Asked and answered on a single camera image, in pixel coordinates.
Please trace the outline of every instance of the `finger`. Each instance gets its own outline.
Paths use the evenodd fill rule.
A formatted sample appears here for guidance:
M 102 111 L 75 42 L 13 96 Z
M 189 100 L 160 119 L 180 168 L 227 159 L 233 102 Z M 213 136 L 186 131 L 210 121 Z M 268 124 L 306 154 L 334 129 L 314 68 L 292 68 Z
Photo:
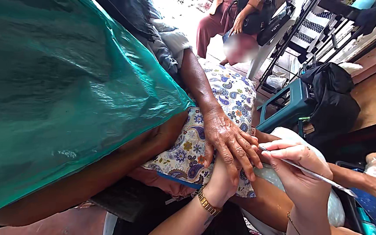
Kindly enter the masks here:
M 273 150 L 270 151 L 269 154 L 274 158 L 293 160 L 310 171 L 328 179 L 332 178 L 332 172 L 327 164 L 322 162 L 316 154 L 305 145 L 300 144 L 280 150 Z
M 256 153 L 259 151 L 258 146 L 254 145 L 254 144 L 252 144 L 251 146 L 252 146 L 253 151 L 255 151 Z
M 283 149 L 287 147 L 293 147 L 299 144 L 301 143 L 297 141 L 280 139 L 280 140 L 274 140 L 272 142 L 260 143 L 259 145 L 271 151 L 271 150 Z
M 232 140 L 228 143 L 228 148 L 242 165 L 243 171 L 246 174 L 248 180 L 255 181 L 255 173 L 253 172 L 252 164 L 250 163 L 246 152 L 243 150 L 240 144 L 236 140 Z
M 213 145 L 206 141 L 206 146 L 205 146 L 205 160 L 204 160 L 204 167 L 207 168 L 210 166 L 210 163 L 212 162 L 214 157 L 214 147 Z
M 261 159 L 259 158 L 258 154 L 252 149 L 251 144 L 247 140 L 245 140 L 241 135 L 238 135 L 236 140 L 239 143 L 239 145 L 243 148 L 243 150 L 248 154 L 253 164 L 259 169 L 264 168 L 264 166 L 261 163 Z
M 240 130 L 239 131 L 240 135 L 245 139 L 247 140 L 250 144 L 254 144 L 256 146 L 259 146 L 259 142 L 258 142 L 258 138 L 255 137 L 255 136 L 251 136 L 249 135 L 248 133 Z
M 226 164 L 227 173 L 232 179 L 233 185 L 238 185 L 239 183 L 238 171 L 237 171 L 236 165 L 234 164 L 233 156 L 228 150 L 226 144 L 219 145 L 217 147 L 217 151 L 220 157 L 223 158 L 224 163 Z
M 292 182 L 294 177 L 296 177 L 285 162 L 278 158 L 271 157 L 271 154 L 268 151 L 263 151 L 262 155 L 269 159 L 271 167 L 277 173 L 279 179 L 282 181 L 282 184 L 288 185 Z

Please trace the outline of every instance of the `knee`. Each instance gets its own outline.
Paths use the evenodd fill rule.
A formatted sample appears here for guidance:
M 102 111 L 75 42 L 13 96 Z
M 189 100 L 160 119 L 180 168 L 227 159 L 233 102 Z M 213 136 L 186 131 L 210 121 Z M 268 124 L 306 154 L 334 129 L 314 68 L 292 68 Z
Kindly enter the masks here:
M 197 33 L 205 33 L 206 29 L 211 26 L 212 21 L 209 16 L 202 18 L 200 23 L 198 23 Z

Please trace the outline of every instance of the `bracelet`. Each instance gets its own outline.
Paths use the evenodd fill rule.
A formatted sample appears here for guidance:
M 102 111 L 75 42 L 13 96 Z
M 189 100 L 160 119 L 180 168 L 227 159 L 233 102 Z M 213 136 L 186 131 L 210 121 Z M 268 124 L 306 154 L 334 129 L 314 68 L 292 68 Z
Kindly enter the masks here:
M 298 235 L 301 235 L 300 232 L 298 232 L 297 228 L 295 227 L 294 223 L 293 223 L 292 220 L 291 220 L 290 212 L 287 212 L 287 217 L 288 217 L 288 219 L 290 220 L 291 224 L 294 226 L 295 231 L 298 233 Z
M 201 202 L 201 205 L 208 211 L 212 216 L 218 215 L 223 209 L 213 207 L 206 199 L 206 197 L 203 194 L 203 189 L 205 185 L 201 187 L 200 191 L 198 192 L 198 199 Z

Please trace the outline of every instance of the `black bag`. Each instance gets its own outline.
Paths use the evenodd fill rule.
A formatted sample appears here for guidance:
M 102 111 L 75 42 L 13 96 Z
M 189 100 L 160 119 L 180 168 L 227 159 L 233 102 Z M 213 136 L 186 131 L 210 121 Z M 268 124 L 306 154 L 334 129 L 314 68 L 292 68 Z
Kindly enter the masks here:
M 265 3 L 261 11 L 254 11 L 250 13 L 243 21 L 243 33 L 254 35 L 264 29 L 275 13 L 275 0 L 264 0 Z M 248 0 L 233 1 L 232 4 L 237 4 L 237 14 L 246 7 Z
M 295 10 L 295 6 L 287 1 L 287 6 L 274 18 L 271 19 L 268 26 L 265 27 L 259 34 L 257 41 L 260 46 L 264 46 L 270 40 L 272 40 L 278 33 L 279 29 L 291 19 L 292 13 Z

